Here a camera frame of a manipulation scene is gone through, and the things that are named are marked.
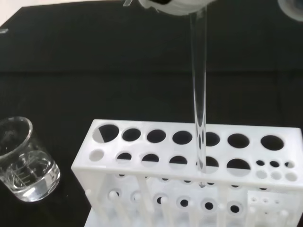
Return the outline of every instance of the white plastic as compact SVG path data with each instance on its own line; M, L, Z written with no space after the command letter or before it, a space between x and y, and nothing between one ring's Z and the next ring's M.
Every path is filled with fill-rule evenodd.
M104 125L119 129L107 143L99 130ZM72 165L93 208L86 227L297 226L303 212L300 129L211 124L206 128L220 138L206 150L219 167L207 166L208 173L203 174L196 166L194 124L94 120ZM140 137L125 141L129 129L138 129ZM165 132L165 139L149 142L153 130ZM189 132L192 140L175 143L179 131ZM231 146L233 134L245 135L249 145ZM268 135L279 137L283 148L267 149L270 141L265 148L261 140ZM117 159L121 153L131 159ZM148 154L159 161L142 161ZM169 163L175 156L184 157L187 164ZM247 162L250 170L227 168L232 159ZM199 182L208 184L201 188Z

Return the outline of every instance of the clear liquid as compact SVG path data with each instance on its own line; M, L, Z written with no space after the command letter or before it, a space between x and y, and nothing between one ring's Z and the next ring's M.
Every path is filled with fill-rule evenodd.
M35 150L21 154L0 177L20 200L34 202L56 188L60 170L47 153Z

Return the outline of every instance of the circular hole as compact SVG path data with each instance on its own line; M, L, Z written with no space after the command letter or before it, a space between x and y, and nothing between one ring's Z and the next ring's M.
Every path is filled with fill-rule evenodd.
M271 173L271 178L274 180L280 180L282 178L282 175L279 172L273 172Z
M233 159L227 163L227 171L234 176L245 176L250 173L249 164L242 159Z
M186 164L187 160L183 156L174 156L169 161L171 168L184 168Z
M212 174L217 171L219 168L219 163L213 157L207 156L206 157L206 173Z
M117 162L118 163L128 163L132 159L132 155L130 153L124 152L118 155Z
M285 177L289 181L296 181L298 179L297 175L294 173L287 173Z
M281 150L284 147L283 141L277 136L265 136L261 139L261 144L269 150Z
M155 154L148 154L142 158L142 165L145 167L155 166L159 162L159 157Z
M201 136L200 136L200 135L199 135L199 137L198 137L198 141L199 141L199 149L201 150L202 142L201 142Z
M147 140L151 143L160 143L165 138L166 138L166 133L159 129L153 130L147 135Z
M285 166L289 169L294 168L294 163L289 161L289 162L285 162Z
M161 205L161 198L162 197L157 198L157 203L160 204L160 205Z
M98 143L107 143L115 139L119 134L119 128L113 124L99 127L93 133L93 139Z
M182 207L187 207L188 206L188 200L181 200L180 205Z
M278 162L276 162L276 161L271 161L271 162L270 162L270 165L271 165L272 167L275 167L275 168L277 168L277 167L280 166L280 164L279 164Z
M265 178L267 178L267 173L266 172L264 172L264 171L257 171L257 173L256 173L256 175L257 175L257 177L259 178L259 179L265 179Z
M178 131L172 137L172 140L179 144L188 144L192 140L193 136L188 131Z
M220 142L220 137L213 132L206 133L206 145L208 147L216 146Z
M214 205L213 205L211 202L207 202L207 203L205 204L205 208L206 208L207 210L212 210L212 209L214 208Z
M245 148L250 144L250 140L242 134L233 134L228 137L227 141L234 148Z
M202 144L204 144L204 130L202 130Z
M89 159L92 162L100 161L104 156L104 152L102 150L94 150L90 153Z
M125 141L128 141L128 142L131 142L131 141L135 141L135 140L139 139L140 136L141 136L140 130L128 129L123 133L122 139L124 139Z
M232 213L238 213L240 211L240 208L236 205L231 206L231 212Z
M265 163L264 163L263 161L261 161L261 160L256 161L256 163L257 163L257 165L259 165L259 166L265 165Z

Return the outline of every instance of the black surface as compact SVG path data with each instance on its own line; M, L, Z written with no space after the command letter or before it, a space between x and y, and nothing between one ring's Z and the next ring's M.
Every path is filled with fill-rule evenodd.
M302 26L277 11L273 0L262 1L267 10L272 6L267 16L259 0L247 0L234 13L223 10L226 2L209 9L207 122L302 128ZM249 20L256 10L263 19L277 13L283 23ZM194 121L188 21L93 2L22 9L5 26L10 31L0 37L0 118L29 118L62 178L49 197L32 204L0 184L1 222L83 227L90 205L71 165L93 119ZM268 40L263 34L271 29L276 35ZM280 45L285 35L292 40ZM235 49L237 57L230 57Z

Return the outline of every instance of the white test tube rack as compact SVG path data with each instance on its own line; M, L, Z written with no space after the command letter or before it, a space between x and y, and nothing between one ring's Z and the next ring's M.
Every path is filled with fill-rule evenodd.
M85 227L296 227L301 130L206 129L204 174L193 123L94 120L71 167L92 206Z

